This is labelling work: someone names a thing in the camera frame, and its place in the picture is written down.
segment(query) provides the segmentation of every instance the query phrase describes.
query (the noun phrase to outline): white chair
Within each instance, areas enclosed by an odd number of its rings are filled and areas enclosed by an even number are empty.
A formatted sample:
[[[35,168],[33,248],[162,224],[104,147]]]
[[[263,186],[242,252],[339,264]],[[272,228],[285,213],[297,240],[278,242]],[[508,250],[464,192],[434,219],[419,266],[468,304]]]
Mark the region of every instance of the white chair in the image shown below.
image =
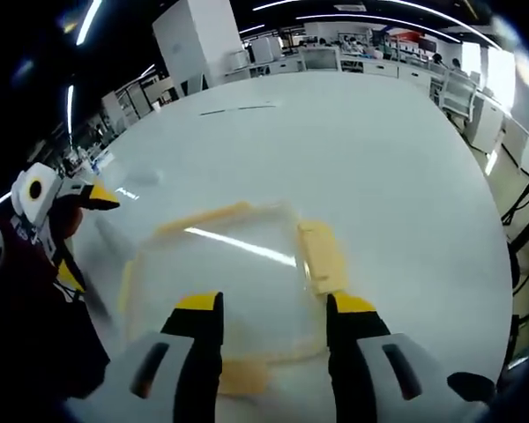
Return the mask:
[[[300,54],[307,71],[342,71],[338,48],[302,48]]]
[[[477,88],[478,85],[471,79],[448,70],[445,73],[443,90],[439,93],[439,108],[471,122]]]

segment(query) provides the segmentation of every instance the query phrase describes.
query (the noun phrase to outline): white pillar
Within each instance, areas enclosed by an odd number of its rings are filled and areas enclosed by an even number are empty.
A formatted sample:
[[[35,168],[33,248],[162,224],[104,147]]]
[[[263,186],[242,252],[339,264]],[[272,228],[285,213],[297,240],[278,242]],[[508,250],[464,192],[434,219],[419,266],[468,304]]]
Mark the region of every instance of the white pillar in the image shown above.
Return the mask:
[[[106,115],[108,116],[109,123],[112,125],[112,129],[116,133],[121,133],[123,130],[130,126],[127,116],[120,106],[120,102],[117,100],[114,92],[105,95],[102,98],[102,104],[106,109]]]
[[[209,86],[222,84],[227,56],[242,49],[229,0],[179,0],[153,31],[179,95],[183,82],[201,74]]]

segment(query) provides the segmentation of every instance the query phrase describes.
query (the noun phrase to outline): white table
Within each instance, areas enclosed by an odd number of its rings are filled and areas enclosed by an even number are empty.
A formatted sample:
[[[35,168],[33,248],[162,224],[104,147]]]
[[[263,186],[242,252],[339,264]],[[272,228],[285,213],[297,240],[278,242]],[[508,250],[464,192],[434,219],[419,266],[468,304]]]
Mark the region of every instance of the white table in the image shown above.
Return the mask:
[[[499,375],[511,316],[502,225],[468,147],[412,85],[343,72],[248,79],[149,114],[110,149],[105,183],[138,196],[120,190],[122,206],[101,214],[127,228],[113,246],[121,255],[174,219],[240,200],[287,200],[332,227],[350,293],[372,301],[392,332],[405,332],[447,372]],[[113,354],[121,263],[94,223],[88,212],[75,256],[113,316],[106,324],[93,313]],[[274,372],[269,394],[254,403],[221,398],[219,419],[235,409],[243,421],[266,403],[278,414],[254,421],[334,421],[327,355]]]

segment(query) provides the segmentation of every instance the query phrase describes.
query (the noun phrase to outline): white desk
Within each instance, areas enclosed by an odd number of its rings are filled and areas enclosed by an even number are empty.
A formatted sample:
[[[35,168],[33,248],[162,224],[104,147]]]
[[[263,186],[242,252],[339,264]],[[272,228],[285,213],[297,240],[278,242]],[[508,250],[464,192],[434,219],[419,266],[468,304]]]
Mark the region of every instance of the white desk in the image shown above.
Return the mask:
[[[250,106],[268,107],[238,109]],[[217,110],[226,111],[200,115]],[[106,184],[139,199],[118,192],[121,207],[98,216],[132,242],[159,224],[240,200],[287,200],[332,226],[350,293],[372,301],[391,331],[405,332],[447,372],[499,375],[511,317],[502,225],[469,149],[411,85],[344,72],[248,79],[163,107],[110,150]],[[117,328],[122,265],[90,212],[74,247]],[[113,354],[114,327],[93,320]],[[218,421],[233,421],[225,417],[232,410],[239,421],[334,421],[326,354],[274,375],[266,395],[220,398]]]

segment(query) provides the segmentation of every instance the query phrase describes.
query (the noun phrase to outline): floor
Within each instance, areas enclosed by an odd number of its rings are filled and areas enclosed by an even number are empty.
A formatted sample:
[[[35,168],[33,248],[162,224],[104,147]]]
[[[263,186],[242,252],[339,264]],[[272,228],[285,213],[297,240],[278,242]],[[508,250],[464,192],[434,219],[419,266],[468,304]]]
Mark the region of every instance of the floor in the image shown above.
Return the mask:
[[[471,150],[482,169],[482,173],[484,173],[484,169],[488,164],[487,154],[472,148]],[[529,176],[518,169],[503,148],[500,148],[498,151],[498,159],[490,175],[485,175],[485,177],[500,215],[503,215],[515,203],[523,188],[529,183]],[[505,226],[508,238],[513,238],[517,235],[528,221],[529,205],[516,213],[510,226]],[[521,283],[529,275],[529,243],[518,253],[518,261],[521,268]],[[514,297],[513,313],[520,316],[529,313],[529,280]],[[529,323],[520,328],[515,350],[516,356],[524,353],[528,347]]]

